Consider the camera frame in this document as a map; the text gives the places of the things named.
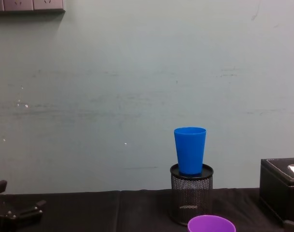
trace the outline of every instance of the purple plastic cup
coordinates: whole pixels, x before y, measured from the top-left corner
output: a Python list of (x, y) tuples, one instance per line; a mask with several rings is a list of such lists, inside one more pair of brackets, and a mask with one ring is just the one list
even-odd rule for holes
[(187, 224), (189, 232), (236, 232), (229, 220), (214, 215), (202, 215), (192, 218)]

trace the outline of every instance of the plastic cup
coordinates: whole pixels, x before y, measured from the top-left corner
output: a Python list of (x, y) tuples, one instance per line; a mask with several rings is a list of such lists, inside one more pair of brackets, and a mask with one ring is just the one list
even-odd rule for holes
[(201, 173), (204, 158), (206, 129), (177, 128), (174, 131), (179, 172), (184, 175)]
[(194, 217), (187, 228), (189, 232), (236, 232), (234, 224), (229, 220), (213, 215)]

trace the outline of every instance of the table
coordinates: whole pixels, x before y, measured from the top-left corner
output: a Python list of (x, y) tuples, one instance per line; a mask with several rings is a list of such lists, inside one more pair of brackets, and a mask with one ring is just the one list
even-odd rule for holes
[[(170, 190), (4, 195), (17, 209), (46, 200), (38, 225), (20, 232), (186, 232), (168, 217)], [(258, 201), (258, 189), (214, 189), (213, 214), (238, 232), (284, 232)]]

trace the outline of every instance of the tissue box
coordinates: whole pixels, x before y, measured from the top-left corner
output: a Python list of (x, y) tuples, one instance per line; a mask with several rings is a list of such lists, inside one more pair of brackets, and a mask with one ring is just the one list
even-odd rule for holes
[(294, 158), (262, 159), (260, 200), (282, 221), (294, 221)]

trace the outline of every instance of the mesh pen holder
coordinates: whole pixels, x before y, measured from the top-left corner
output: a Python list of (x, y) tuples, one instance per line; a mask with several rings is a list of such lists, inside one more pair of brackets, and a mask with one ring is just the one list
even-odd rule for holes
[(201, 174), (185, 176), (179, 173), (178, 165), (170, 168), (172, 201), (171, 218), (186, 226), (190, 219), (210, 214), (212, 210), (212, 175), (213, 169), (203, 164)]

